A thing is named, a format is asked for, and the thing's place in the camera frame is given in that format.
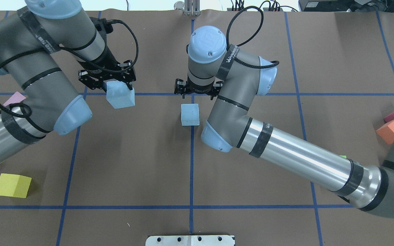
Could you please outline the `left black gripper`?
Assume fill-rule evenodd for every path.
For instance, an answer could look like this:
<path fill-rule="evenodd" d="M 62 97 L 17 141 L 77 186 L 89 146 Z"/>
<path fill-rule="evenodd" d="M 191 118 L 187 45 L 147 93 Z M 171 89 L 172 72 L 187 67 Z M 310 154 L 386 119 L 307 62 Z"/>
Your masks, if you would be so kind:
<path fill-rule="evenodd" d="M 112 62 L 103 65 L 103 70 L 89 65 L 87 62 L 79 61 L 83 67 L 79 70 L 78 80 L 91 90 L 101 89 L 107 92 L 107 81 L 117 80 L 124 82 L 128 89 L 133 90 L 133 83 L 136 81 L 136 74 L 130 65 L 132 60 L 123 63 Z"/>

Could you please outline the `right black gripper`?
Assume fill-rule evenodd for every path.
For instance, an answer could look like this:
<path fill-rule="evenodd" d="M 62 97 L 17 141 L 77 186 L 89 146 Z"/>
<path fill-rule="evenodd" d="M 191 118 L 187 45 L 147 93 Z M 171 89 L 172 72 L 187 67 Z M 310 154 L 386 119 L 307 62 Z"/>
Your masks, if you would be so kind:
<path fill-rule="evenodd" d="M 212 82 L 208 85 L 197 85 L 190 79 L 187 79 L 186 81 L 176 79 L 174 83 L 174 94 L 181 95 L 183 99 L 185 98 L 185 95 L 192 93 L 205 94 L 210 96 L 210 100 L 213 100 L 214 97 L 219 95 L 222 86 L 223 81 Z"/>

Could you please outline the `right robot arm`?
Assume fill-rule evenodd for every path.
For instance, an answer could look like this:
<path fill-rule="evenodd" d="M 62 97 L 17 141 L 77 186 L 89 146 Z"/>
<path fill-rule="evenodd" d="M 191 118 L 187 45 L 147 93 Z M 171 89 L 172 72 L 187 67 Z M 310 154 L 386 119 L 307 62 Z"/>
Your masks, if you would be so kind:
<path fill-rule="evenodd" d="M 176 81 L 175 94 L 216 97 L 201 135 L 205 144 L 222 152 L 237 147 L 314 182 L 361 211 L 394 218 L 394 142 L 380 167 L 364 167 L 247 116 L 254 97 L 269 92 L 278 63 L 228 45 L 214 26 L 192 33 L 187 54 L 188 80 Z"/>

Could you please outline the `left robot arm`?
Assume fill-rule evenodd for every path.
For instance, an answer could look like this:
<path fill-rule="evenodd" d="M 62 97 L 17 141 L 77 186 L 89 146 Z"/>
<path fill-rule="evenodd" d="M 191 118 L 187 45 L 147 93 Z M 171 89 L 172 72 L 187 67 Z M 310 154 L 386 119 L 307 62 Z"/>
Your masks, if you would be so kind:
<path fill-rule="evenodd" d="M 71 53 L 78 79 L 104 90 L 115 109 L 133 107 L 136 60 L 116 61 L 107 34 L 117 19 L 89 17 L 78 0 L 27 0 L 0 21 L 0 163 L 55 131 L 66 135 L 92 111 L 51 54 Z"/>

